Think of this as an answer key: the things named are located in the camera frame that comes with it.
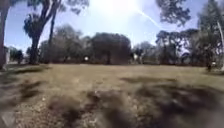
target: sky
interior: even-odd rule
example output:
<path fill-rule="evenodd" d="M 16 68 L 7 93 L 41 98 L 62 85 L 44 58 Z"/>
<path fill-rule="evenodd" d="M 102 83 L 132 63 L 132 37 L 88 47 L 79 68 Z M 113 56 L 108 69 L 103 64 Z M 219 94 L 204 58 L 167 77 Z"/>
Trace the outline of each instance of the sky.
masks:
<path fill-rule="evenodd" d="M 90 6 L 80 15 L 67 10 L 59 13 L 56 26 L 71 25 L 85 35 L 94 36 L 96 32 L 120 33 L 126 35 L 132 45 L 143 41 L 154 44 L 160 30 L 180 31 L 197 27 L 197 14 L 207 0 L 187 0 L 185 7 L 191 10 L 191 20 L 184 27 L 160 22 L 160 10 L 155 0 L 90 0 Z M 25 3 L 10 8 L 6 23 L 5 45 L 26 50 L 31 39 L 23 30 L 24 19 L 32 9 Z M 40 41 L 49 37 L 49 24 L 46 25 Z"/>

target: sun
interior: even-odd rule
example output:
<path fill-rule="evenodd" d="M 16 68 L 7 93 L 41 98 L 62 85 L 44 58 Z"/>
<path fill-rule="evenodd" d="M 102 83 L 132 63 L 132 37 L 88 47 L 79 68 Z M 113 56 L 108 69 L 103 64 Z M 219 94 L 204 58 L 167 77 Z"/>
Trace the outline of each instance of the sun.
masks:
<path fill-rule="evenodd" d="M 125 18 L 136 13 L 136 0 L 93 0 L 96 9 L 107 18 Z"/>

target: distant tree line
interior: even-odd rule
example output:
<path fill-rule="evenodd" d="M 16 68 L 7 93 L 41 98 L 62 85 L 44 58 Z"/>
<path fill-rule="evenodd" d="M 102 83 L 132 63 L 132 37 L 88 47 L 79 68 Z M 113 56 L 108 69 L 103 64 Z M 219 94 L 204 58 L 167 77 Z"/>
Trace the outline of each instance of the distant tree line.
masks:
<path fill-rule="evenodd" d="M 160 31 L 154 45 L 144 41 L 133 48 L 124 35 L 97 33 L 89 37 L 64 25 L 53 33 L 50 45 L 48 40 L 41 43 L 39 60 L 49 62 L 50 51 L 53 63 L 221 65 L 224 51 L 217 22 L 224 28 L 222 10 L 209 0 L 198 16 L 198 28 Z"/>

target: lawn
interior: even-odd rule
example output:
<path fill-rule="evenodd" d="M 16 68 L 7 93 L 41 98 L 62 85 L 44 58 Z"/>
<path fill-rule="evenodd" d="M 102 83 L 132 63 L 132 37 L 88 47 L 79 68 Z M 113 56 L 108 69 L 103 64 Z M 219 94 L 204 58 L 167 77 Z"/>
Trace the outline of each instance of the lawn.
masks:
<path fill-rule="evenodd" d="M 0 76 L 18 128 L 223 128 L 224 76 L 174 66 L 39 65 Z"/>

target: dry grass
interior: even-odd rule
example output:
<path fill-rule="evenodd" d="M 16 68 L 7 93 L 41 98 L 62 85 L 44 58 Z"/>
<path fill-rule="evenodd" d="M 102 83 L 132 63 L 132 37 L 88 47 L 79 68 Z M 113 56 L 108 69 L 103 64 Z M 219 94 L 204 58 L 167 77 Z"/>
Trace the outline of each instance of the dry grass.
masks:
<path fill-rule="evenodd" d="M 16 99 L 18 128 L 224 126 L 213 121 L 224 117 L 224 79 L 203 68 L 41 65 L 0 79 Z"/>

